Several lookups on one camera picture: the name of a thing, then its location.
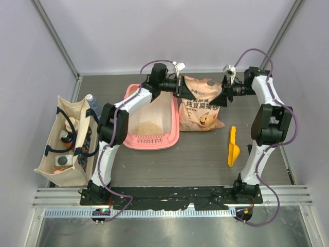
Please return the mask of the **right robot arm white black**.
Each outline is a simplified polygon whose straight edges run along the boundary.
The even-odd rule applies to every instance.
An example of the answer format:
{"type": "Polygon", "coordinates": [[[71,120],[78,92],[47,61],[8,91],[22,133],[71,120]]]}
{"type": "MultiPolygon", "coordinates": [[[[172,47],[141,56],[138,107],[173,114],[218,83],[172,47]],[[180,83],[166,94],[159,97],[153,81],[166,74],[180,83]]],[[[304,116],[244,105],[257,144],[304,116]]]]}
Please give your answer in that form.
{"type": "Polygon", "coordinates": [[[252,145],[247,163],[233,183],[232,197],[238,203],[249,202],[259,194],[261,174],[269,156],[285,141],[293,110],[279,98],[271,72],[249,67],[244,81],[235,82],[232,65],[224,68],[222,91],[210,103],[225,107],[234,96],[256,95],[260,108],[251,126],[252,145]]]}

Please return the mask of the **tan litter pile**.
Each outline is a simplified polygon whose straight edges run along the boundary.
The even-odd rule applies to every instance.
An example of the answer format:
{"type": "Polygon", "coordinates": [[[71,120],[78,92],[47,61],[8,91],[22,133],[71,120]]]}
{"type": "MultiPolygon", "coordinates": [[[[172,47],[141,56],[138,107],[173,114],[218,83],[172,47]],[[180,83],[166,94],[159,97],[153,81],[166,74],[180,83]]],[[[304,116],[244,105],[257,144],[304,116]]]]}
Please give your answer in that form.
{"type": "Polygon", "coordinates": [[[163,129],[154,122],[146,121],[140,123],[133,132],[137,135],[158,135],[163,133],[163,129]]]}

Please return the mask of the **pink litter box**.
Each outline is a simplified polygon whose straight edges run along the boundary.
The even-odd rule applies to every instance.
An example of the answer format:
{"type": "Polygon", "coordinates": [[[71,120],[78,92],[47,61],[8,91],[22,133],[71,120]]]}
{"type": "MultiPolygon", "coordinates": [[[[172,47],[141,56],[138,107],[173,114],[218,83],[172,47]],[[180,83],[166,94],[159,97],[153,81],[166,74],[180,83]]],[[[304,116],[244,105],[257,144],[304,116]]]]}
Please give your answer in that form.
{"type": "Polygon", "coordinates": [[[177,99],[169,92],[161,94],[134,114],[129,114],[128,133],[123,144],[136,150],[169,148],[179,139],[177,99]]]}

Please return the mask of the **aluminium rail frame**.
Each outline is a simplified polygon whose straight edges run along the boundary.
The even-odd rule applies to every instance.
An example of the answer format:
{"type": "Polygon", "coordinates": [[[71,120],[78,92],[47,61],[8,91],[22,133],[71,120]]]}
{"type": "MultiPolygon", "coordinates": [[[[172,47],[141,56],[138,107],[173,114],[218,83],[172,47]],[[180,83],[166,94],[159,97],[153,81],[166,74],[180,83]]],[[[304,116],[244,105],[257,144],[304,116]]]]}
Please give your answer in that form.
{"type": "Polygon", "coordinates": [[[104,201],[85,188],[39,188],[33,208],[44,208],[51,218],[179,218],[251,214],[255,206],[311,206],[304,185],[261,186],[256,198],[238,202],[224,186],[203,187],[115,187],[120,196],[108,194],[104,201]]]}

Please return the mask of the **dark bottle white pump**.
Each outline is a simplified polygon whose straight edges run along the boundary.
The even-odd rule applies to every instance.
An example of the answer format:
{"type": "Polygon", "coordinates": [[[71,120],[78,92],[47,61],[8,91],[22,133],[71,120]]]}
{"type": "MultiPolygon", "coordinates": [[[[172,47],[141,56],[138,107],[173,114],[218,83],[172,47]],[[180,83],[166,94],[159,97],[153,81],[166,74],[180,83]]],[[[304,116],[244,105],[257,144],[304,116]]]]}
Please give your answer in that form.
{"type": "Polygon", "coordinates": [[[71,145],[73,141],[74,135],[71,132],[67,132],[65,130],[61,130],[59,134],[59,139],[64,143],[65,145],[71,145]]]}

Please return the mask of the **yellow plastic scoop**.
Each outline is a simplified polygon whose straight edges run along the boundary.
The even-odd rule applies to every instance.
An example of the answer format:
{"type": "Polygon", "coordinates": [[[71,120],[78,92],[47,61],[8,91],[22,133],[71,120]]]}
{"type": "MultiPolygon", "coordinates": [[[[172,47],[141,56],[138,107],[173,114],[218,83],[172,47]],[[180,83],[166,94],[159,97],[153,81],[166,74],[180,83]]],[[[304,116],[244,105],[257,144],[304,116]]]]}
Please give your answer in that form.
{"type": "Polygon", "coordinates": [[[228,146],[228,166],[233,167],[235,161],[240,154],[240,148],[236,144],[236,127],[230,128],[229,146],[228,146]]]}

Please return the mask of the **beige canvas tote bag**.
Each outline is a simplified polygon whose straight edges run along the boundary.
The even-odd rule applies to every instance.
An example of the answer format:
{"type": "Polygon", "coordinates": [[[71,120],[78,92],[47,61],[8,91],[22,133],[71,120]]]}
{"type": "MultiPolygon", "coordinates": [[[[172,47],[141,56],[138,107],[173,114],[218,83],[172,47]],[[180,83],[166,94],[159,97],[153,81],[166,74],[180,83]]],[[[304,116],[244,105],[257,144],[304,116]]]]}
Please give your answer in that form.
{"type": "Polygon", "coordinates": [[[90,108],[88,101],[75,103],[58,98],[56,119],[50,131],[42,160],[34,171],[60,187],[84,186],[92,177],[94,158],[99,150],[98,117],[90,108]],[[80,121],[79,129],[74,135],[71,145],[65,145],[59,139],[61,130],[66,131],[65,120],[74,117],[80,121]],[[55,166],[57,155],[73,155],[73,165],[55,166]]]}

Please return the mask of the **white bottle grey cap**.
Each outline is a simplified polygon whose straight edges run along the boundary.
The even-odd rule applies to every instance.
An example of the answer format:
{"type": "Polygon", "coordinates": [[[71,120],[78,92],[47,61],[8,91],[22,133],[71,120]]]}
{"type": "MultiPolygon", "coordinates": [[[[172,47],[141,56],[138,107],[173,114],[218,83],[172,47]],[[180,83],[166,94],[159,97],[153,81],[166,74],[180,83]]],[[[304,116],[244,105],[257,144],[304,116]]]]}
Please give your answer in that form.
{"type": "Polygon", "coordinates": [[[55,166],[56,167],[65,167],[65,166],[72,166],[73,165],[73,155],[66,154],[66,155],[57,155],[55,157],[55,166]]]}

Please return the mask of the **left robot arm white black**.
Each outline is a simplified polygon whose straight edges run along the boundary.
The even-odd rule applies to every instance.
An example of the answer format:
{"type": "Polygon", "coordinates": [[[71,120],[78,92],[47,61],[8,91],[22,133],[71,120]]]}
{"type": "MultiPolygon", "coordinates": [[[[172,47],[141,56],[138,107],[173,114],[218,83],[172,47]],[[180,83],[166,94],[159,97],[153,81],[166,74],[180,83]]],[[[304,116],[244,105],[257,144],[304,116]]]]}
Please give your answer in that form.
{"type": "Polygon", "coordinates": [[[168,75],[167,60],[155,60],[151,73],[143,79],[139,88],[128,98],[116,104],[107,103],[102,110],[98,123],[99,154],[97,167],[88,182],[87,188],[81,193],[81,198],[91,205],[104,205],[111,196],[133,197],[114,192],[110,189],[111,172],[116,153],[125,141],[128,133],[129,116],[142,107],[153,102],[161,92],[169,92],[176,98],[195,99],[179,73],[186,66],[182,62],[172,62],[174,73],[168,75]]]}

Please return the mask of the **beige wooden item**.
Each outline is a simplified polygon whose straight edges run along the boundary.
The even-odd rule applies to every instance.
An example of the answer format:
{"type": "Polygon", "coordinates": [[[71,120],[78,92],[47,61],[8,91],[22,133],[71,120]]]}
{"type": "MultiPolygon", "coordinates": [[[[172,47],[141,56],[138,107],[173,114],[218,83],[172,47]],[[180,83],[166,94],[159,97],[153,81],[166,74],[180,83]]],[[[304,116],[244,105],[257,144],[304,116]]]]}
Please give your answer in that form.
{"type": "Polygon", "coordinates": [[[73,132],[74,130],[77,132],[79,129],[80,121],[74,117],[69,117],[69,120],[65,120],[65,127],[67,132],[73,132]]]}

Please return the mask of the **pink cat litter bag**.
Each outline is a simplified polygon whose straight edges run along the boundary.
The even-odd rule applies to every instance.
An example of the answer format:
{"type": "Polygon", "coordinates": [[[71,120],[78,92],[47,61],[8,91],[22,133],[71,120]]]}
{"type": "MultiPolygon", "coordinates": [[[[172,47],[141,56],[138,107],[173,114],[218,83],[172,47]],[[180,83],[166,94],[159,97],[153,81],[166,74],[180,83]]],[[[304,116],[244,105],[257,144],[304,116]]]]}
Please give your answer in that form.
{"type": "Polygon", "coordinates": [[[211,79],[196,79],[185,76],[185,83],[195,99],[183,99],[179,106],[181,131],[211,131],[224,127],[218,119],[220,107],[210,102],[221,93],[222,84],[211,79]]]}

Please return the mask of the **clear plastic water bottle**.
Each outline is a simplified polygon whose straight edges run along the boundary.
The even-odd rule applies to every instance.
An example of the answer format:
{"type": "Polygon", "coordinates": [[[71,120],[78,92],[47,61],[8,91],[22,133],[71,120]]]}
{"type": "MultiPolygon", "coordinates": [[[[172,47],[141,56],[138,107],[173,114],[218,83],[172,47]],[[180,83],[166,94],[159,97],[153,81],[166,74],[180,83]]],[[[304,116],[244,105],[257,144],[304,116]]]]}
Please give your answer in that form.
{"type": "Polygon", "coordinates": [[[88,101],[90,108],[93,109],[93,111],[96,113],[98,119],[100,119],[101,113],[102,113],[102,106],[101,106],[99,100],[92,94],[87,94],[85,96],[85,98],[88,101]]]}

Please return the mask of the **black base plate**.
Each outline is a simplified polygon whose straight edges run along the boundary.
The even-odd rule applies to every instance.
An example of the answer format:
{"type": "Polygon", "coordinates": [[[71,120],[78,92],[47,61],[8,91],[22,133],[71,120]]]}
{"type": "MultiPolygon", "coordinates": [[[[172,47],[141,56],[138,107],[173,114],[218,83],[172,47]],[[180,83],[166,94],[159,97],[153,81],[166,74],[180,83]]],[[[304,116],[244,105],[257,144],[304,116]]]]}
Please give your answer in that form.
{"type": "Polygon", "coordinates": [[[233,195],[231,187],[112,187],[113,193],[92,185],[78,190],[83,206],[112,206],[119,210],[185,210],[190,204],[195,210],[226,209],[229,204],[262,204],[260,191],[256,197],[239,198],[233,195]]]}

